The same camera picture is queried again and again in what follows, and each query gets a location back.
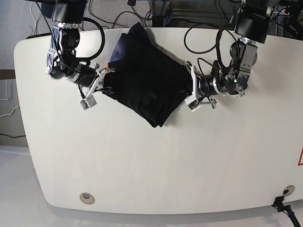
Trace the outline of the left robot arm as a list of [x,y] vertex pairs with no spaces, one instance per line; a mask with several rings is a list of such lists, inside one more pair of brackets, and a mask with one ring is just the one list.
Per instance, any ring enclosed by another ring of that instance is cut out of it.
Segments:
[[257,60],[257,44],[263,44],[277,0],[243,0],[239,8],[239,17],[235,26],[238,39],[230,48],[231,62],[224,66],[220,52],[220,39],[225,29],[218,30],[215,45],[217,59],[211,64],[212,71],[204,75],[201,68],[196,68],[187,61],[186,66],[192,77],[192,92],[185,103],[194,112],[201,105],[216,107],[215,95],[244,96],[252,66]]

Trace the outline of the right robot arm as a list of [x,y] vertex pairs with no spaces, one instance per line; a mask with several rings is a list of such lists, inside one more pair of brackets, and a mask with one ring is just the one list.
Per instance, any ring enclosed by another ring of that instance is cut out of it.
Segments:
[[[113,68],[104,68],[97,72],[98,64],[91,67],[91,61],[97,58],[105,47],[105,32],[95,20],[84,17],[86,0],[57,0],[52,12],[52,21],[57,25],[50,29],[51,44],[47,52],[46,73],[53,79],[67,78],[77,85],[83,99],[88,98],[82,91],[88,87],[90,92],[113,93],[111,86],[104,85],[104,77],[115,72]],[[76,25],[83,21],[93,23],[99,30],[101,44],[97,52],[90,57],[77,57],[76,48],[80,43],[80,32]]]

